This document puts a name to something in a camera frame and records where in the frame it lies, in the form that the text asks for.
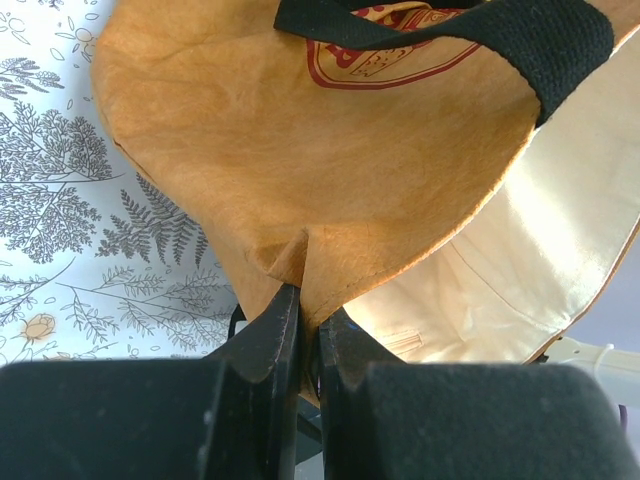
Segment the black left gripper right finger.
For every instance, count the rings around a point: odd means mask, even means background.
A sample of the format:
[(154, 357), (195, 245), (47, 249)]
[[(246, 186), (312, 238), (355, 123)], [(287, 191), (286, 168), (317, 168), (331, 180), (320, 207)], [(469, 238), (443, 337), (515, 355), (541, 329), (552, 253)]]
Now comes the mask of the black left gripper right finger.
[(635, 479), (602, 390), (561, 365), (409, 364), (344, 311), (318, 332), (329, 479)]

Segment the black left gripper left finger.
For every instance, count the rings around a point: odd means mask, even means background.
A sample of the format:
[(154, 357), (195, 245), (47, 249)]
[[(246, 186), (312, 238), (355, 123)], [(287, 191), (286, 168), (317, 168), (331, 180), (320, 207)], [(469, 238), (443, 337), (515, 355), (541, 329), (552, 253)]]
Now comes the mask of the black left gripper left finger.
[(203, 359), (1, 370), (5, 479), (290, 479), (299, 292)]

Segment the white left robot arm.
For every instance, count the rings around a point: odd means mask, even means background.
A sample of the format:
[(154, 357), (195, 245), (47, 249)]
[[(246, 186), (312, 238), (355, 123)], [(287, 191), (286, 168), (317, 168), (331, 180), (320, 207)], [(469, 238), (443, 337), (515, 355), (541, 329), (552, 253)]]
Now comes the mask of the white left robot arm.
[(635, 479), (614, 410), (639, 357), (570, 338), (534, 365), (408, 364), (344, 311), (303, 337), (297, 288), (200, 360), (1, 371), (5, 479)]

